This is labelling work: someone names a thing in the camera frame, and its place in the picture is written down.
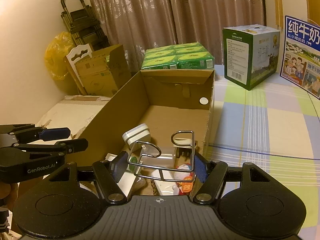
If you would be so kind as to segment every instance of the barcode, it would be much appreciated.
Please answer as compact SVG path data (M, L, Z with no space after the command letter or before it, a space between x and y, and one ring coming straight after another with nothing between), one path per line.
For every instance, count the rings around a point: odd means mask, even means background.
M231 76L238 79L238 80L242 80L242 75L237 72L232 71Z
M207 63L207 68L213 68L212 59L207 59L206 63Z

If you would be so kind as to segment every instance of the white circle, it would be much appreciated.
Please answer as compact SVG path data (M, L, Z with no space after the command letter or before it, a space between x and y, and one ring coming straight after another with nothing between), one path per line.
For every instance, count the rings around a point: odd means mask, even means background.
M206 105L207 103L209 103L208 99L207 98L200 98L200 104L201 105Z

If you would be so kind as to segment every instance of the white wall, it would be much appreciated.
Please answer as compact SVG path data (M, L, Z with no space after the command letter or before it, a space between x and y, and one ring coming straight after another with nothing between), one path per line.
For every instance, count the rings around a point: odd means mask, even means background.
M44 65L48 44L66 31L62 6L60 0L0 0L0 5L0 124L36 123L66 94ZM66 5L69 11L81 8L79 0Z

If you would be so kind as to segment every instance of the blue line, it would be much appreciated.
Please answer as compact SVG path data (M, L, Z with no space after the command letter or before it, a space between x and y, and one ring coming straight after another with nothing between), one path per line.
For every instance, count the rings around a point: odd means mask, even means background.
M210 146L210 147L214 147L214 148L220 148L220 149L230 150L230 151L236 151L236 152L256 153L256 154L262 154L262 155L268 155L268 156L277 156L277 157L285 157L285 158L292 158L292 159L320 161L320 159L303 158L303 157L293 157L293 156L277 155L277 154L270 154L270 153L260 153L260 152L246 151L246 150L237 150L237 149L231 149L231 148L222 147L222 146L216 146L216 145L213 145L213 144L209 144L209 146Z

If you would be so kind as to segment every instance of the metal screw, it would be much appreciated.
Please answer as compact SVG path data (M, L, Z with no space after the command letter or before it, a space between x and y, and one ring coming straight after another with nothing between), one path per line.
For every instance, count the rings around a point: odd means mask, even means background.
M197 195L196 198L197 198L197 200L199 200L201 202L206 202L211 199L211 195L209 195L207 193L201 193L201 194Z
M115 202L119 202L119 201L123 200L123 198L124 198L124 196L119 193L113 193L108 196L109 200L115 201Z

